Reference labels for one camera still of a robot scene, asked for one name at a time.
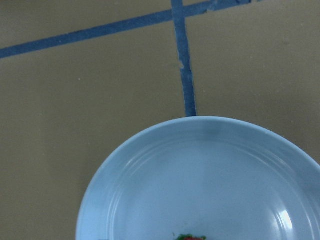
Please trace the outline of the red strawberry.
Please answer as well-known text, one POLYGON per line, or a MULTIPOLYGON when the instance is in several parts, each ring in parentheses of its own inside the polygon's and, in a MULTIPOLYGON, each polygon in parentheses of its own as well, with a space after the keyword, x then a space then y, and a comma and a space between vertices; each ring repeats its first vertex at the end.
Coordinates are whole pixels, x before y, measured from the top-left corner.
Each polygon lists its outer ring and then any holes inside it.
POLYGON ((192 234, 180 234, 175 240, 206 240, 206 236, 195 236, 192 234))

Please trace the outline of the blue plastic plate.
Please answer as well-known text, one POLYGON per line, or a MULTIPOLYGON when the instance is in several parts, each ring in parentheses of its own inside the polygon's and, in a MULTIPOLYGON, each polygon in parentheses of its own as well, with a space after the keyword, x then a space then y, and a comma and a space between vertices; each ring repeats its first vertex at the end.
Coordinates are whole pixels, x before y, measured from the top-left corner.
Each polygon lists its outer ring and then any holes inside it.
POLYGON ((83 197, 78 240, 317 240, 320 166, 257 125, 197 116, 119 146, 83 197))

